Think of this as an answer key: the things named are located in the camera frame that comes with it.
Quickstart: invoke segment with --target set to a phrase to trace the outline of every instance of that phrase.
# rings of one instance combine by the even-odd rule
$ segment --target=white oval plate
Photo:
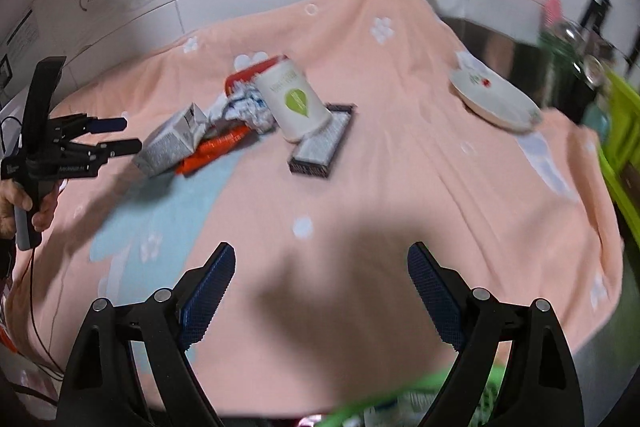
[[[449,75],[463,102],[478,116],[503,129],[529,132],[542,121],[533,100],[499,74],[456,70]]]

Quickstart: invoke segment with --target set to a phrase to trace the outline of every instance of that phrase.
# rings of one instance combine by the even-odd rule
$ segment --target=green leaf on decal
[[[306,107],[306,93],[302,89],[290,89],[287,91],[284,103],[293,112],[309,118],[309,110]]]

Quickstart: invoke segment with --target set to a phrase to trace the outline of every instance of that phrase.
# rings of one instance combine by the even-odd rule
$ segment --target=hand
[[[56,182],[53,190],[42,198],[40,210],[33,215],[31,222],[36,232],[43,232],[51,226],[53,213],[58,206],[61,182]],[[12,180],[0,181],[0,237],[10,239],[15,235],[14,206],[31,210],[33,201],[27,193]]]

